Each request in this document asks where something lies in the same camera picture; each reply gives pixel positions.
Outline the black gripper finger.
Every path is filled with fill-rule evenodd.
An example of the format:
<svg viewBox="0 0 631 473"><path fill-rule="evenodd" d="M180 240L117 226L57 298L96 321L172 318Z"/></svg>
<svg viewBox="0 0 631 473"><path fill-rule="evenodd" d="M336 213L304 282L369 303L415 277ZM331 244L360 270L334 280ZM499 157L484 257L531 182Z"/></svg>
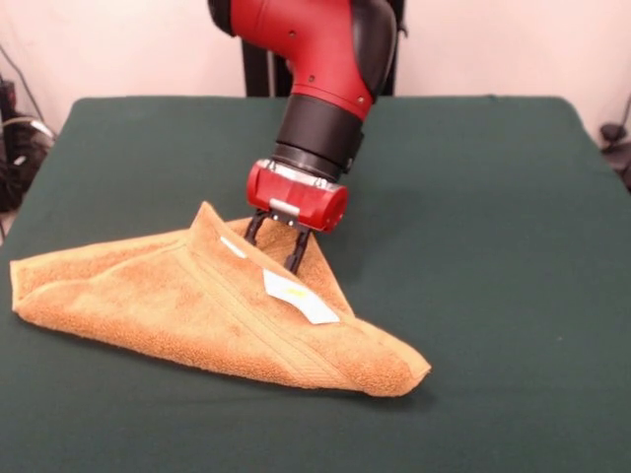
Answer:
<svg viewBox="0 0 631 473"><path fill-rule="evenodd" d="M257 209L254 212L245 230L244 238L247 242L252 245L256 245L256 236L262 224L269 216L270 212L266 210Z"/></svg>
<svg viewBox="0 0 631 473"><path fill-rule="evenodd" d="M296 275L299 271L312 234L312 230L310 228L302 225L297 225L295 229L298 231L295 245L284 263L284 267L294 275Z"/></svg>

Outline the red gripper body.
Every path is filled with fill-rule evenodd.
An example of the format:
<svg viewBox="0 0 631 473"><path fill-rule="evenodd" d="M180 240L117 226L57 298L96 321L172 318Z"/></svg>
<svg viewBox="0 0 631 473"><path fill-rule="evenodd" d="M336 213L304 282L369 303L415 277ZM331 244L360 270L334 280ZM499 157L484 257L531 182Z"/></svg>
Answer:
<svg viewBox="0 0 631 473"><path fill-rule="evenodd" d="M317 232L330 232L339 224L348 197L343 185L271 159L258 160L246 182L251 206L290 217Z"/></svg>

